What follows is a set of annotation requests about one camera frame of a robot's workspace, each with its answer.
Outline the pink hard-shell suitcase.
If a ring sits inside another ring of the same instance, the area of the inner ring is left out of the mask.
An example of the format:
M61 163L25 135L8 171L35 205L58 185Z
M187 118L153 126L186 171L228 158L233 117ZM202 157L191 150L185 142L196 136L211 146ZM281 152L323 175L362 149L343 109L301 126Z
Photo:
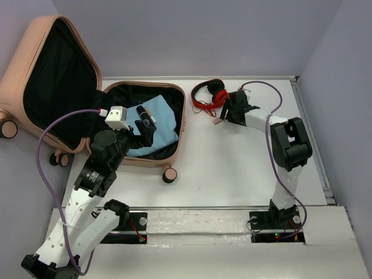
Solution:
M94 135L106 128L91 109L124 106L133 123L139 118L136 107L161 95L174 112L178 141L151 155L126 156L123 163L161 167L163 180L172 183L185 127L184 91L170 83L118 81L107 88L101 83L99 67L70 20L60 15L35 18L1 80L1 137L15 137L19 127L40 136L58 118L83 110L57 124L44 139L53 148L50 164L66 166L70 154L89 149Z

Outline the beige white lip balm tube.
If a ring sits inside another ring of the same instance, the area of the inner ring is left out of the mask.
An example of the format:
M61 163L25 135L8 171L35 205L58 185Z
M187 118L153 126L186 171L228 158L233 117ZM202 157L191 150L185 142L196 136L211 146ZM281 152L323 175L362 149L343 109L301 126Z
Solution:
M149 115L149 117L150 117L152 123L153 123L153 124L156 124L156 120L155 120L154 116L152 115L151 111L150 111L147 107L145 107L144 109L145 109L145 111L147 112L147 114Z

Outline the black cylindrical bottle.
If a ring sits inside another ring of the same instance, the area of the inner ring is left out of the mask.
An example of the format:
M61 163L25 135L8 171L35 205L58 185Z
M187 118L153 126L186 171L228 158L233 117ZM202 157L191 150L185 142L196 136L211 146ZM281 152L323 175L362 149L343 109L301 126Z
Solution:
M152 124L151 118L150 118L149 114L146 112L146 110L144 109L143 106L141 106L141 105L137 106L136 111L137 111L141 121L143 122L143 124L145 126L148 127Z

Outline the pink bar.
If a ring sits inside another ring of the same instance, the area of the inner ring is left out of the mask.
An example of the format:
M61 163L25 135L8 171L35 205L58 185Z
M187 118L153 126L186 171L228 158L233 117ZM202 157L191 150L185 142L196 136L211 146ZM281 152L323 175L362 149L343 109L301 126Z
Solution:
M220 119L220 118L214 118L213 121L212 121L212 123L213 123L214 125L217 125L217 124L221 123L222 121L223 121L223 119Z

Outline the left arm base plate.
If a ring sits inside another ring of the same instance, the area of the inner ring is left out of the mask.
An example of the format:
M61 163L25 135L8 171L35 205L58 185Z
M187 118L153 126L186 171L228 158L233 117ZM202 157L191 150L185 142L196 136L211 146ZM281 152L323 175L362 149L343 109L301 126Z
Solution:
M147 223L147 212L130 212L128 220L120 218L119 225L101 241L101 244L145 245L148 240Z

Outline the light blue cloth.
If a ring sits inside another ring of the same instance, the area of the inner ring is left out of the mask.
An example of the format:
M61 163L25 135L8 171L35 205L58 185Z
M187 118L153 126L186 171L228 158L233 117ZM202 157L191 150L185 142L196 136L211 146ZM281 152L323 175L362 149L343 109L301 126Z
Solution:
M141 103L143 108L148 108L152 116L155 118L156 131L153 135L153 144L151 147L143 147L140 149L130 149L127 156L139 158L145 155L151 155L154 152L168 147L178 141L176 129L176 118L171 107L167 104L164 97L158 95L144 103Z

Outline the red black headphones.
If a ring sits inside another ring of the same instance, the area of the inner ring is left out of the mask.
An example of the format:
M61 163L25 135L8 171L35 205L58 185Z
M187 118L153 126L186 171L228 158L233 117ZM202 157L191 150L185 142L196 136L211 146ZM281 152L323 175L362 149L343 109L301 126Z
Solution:
M203 87L206 87L207 91L212 95L212 100L210 102L198 101L196 99L196 94ZM206 112L212 117L216 117L216 109L222 108L226 99L228 99L228 92L225 89L223 81L217 78L197 84L191 91L193 107Z

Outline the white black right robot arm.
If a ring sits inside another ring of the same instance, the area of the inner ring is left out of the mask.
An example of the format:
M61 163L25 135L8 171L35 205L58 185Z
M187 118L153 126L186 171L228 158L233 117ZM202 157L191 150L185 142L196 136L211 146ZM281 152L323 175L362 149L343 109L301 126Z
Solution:
M266 211L250 213L251 230L300 229L305 217L298 207L303 203L296 197L299 176L312 157L313 149L301 118L287 119L250 105L244 91L228 95L220 120L254 128L265 134L269 159L276 177L276 187Z

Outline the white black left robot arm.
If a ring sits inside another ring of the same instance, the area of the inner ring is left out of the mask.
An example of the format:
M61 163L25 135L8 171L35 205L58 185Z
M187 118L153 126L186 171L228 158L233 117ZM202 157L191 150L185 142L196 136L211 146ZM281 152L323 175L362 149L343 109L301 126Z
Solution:
M128 225L129 207L110 200L91 224L87 220L116 179L116 170L130 149L150 147L156 127L137 120L133 128L103 130L96 134L91 155L74 183L69 203L61 208L60 220L35 254L24 257L21 266L34 278L79 278L80 264L90 264L95 248L115 228Z

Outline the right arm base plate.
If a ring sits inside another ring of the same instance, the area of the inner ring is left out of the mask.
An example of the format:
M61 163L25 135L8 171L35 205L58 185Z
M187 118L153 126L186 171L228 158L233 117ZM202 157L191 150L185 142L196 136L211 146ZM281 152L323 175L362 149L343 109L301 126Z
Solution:
M299 212L292 213L289 217L285 217L279 222L272 222L268 217L268 211L253 211L249 213L246 227L251 232L253 244L305 243Z

